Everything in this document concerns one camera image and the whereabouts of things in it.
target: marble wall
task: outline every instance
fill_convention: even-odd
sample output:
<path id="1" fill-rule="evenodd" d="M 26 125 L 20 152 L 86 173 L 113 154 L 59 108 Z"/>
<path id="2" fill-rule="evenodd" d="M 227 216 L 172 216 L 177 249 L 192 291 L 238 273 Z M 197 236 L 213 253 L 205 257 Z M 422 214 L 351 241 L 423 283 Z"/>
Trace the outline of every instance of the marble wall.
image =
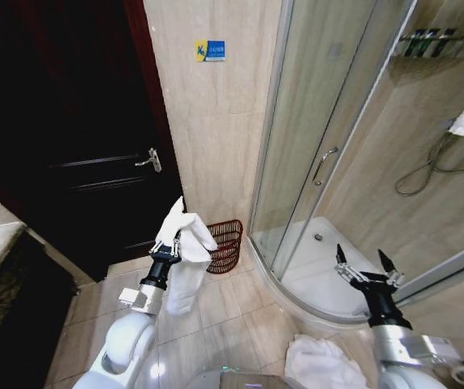
<path id="1" fill-rule="evenodd" d="M 187 207 L 248 222 L 281 0 L 144 0 Z M 224 40 L 196 62 L 195 40 Z"/>

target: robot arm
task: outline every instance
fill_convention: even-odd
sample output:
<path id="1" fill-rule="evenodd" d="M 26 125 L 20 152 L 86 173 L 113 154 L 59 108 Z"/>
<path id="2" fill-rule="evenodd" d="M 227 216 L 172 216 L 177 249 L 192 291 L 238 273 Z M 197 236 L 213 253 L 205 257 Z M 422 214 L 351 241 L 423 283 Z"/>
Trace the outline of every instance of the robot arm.
<path id="1" fill-rule="evenodd" d="M 418 336 L 396 307 L 393 293 L 404 275 L 393 262 L 378 250 L 385 274 L 356 271 L 347 264 L 346 256 L 337 245 L 337 273 L 363 293 L 369 307 L 369 327 L 375 337 L 376 362 L 382 371 L 380 389 L 442 389 L 444 385 L 419 370 L 421 367 L 449 365 L 460 362 L 458 352 L 444 338 Z"/>
<path id="2" fill-rule="evenodd" d="M 155 245 L 151 257 L 153 265 L 140 281 L 139 289 L 125 288 L 118 298 L 129 305 L 132 312 L 112 324 L 97 359 L 75 384 L 75 389 L 127 389 L 134 386 L 156 339 L 156 321 L 161 297 L 167 289 L 170 267 L 181 261 L 178 241 L 174 241 L 173 247 L 161 243 Z"/>

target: brown wicker basket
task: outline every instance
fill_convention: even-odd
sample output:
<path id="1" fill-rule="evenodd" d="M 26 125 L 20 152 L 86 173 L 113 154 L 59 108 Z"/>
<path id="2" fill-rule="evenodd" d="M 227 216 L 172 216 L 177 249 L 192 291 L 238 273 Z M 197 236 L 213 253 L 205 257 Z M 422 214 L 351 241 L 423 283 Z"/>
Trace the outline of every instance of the brown wicker basket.
<path id="1" fill-rule="evenodd" d="M 243 225 L 239 220 L 229 220 L 207 227 L 217 243 L 217 250 L 210 251 L 213 260 L 207 271 L 213 274 L 226 273 L 239 261 Z"/>

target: shower door handle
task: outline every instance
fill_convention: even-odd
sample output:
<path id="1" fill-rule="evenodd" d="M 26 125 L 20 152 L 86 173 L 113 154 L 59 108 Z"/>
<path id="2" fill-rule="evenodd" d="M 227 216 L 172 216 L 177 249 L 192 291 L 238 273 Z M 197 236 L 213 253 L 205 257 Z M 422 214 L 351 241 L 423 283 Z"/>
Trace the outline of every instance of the shower door handle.
<path id="1" fill-rule="evenodd" d="M 336 152 L 338 152 L 338 147 L 337 146 L 333 147 L 331 150 L 326 152 L 322 156 L 322 158 L 320 158 L 319 165 L 316 167 L 315 175 L 313 176 L 313 185 L 315 185 L 315 186 L 321 186 L 322 185 L 322 181 L 317 181 L 316 176 L 319 174 L 320 168 L 322 168 L 322 165 L 324 164 L 324 162 L 329 158 L 329 156 L 331 156 L 332 154 L 335 154 Z"/>

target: shower hose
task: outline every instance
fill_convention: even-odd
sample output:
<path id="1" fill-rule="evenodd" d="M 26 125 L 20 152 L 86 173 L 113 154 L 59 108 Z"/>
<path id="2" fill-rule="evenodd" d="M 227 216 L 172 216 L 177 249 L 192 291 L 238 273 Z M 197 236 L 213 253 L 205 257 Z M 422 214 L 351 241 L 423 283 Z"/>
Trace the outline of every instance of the shower hose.
<path id="1" fill-rule="evenodd" d="M 417 195 L 421 191 L 423 191 L 428 183 L 432 178 L 432 173 L 462 173 L 464 172 L 464 168 L 462 169 L 442 169 L 438 166 L 439 159 L 443 154 L 458 140 L 458 136 L 454 135 L 450 132 L 445 132 L 443 136 L 441 136 L 430 148 L 427 156 L 427 161 L 419 166 L 418 168 L 412 170 L 411 172 L 407 173 L 405 176 L 399 178 L 396 183 L 394 184 L 395 191 L 405 197 L 410 197 Z M 425 174 L 425 178 L 421 182 L 421 184 L 412 191 L 405 191 L 402 189 L 403 185 L 405 184 L 406 180 L 415 174 L 419 173 L 421 170 L 426 169 L 427 173 Z"/>

